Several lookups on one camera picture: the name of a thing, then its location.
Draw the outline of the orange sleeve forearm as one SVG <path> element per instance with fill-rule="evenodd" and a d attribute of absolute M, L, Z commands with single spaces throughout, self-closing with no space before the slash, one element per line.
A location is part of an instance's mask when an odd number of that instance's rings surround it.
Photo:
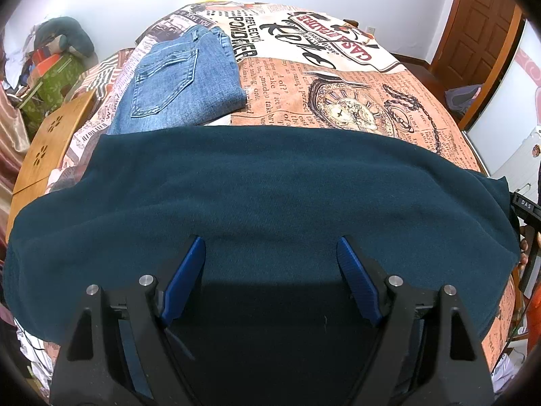
<path fill-rule="evenodd" d="M 535 348 L 541 335 L 541 286 L 536 285 L 536 288 L 529 301 L 526 310 L 527 319 L 527 353 L 530 354 Z"/>

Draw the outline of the person's right hand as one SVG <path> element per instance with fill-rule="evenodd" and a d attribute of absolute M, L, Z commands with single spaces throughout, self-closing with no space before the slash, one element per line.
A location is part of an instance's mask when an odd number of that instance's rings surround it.
<path fill-rule="evenodd" d="M 519 257 L 517 269 L 519 271 L 519 274 L 522 274 L 524 272 L 526 265 L 529 262 L 529 252 L 530 252 L 530 245 L 525 236 L 521 237 L 519 246 L 520 246 L 520 257 Z"/>

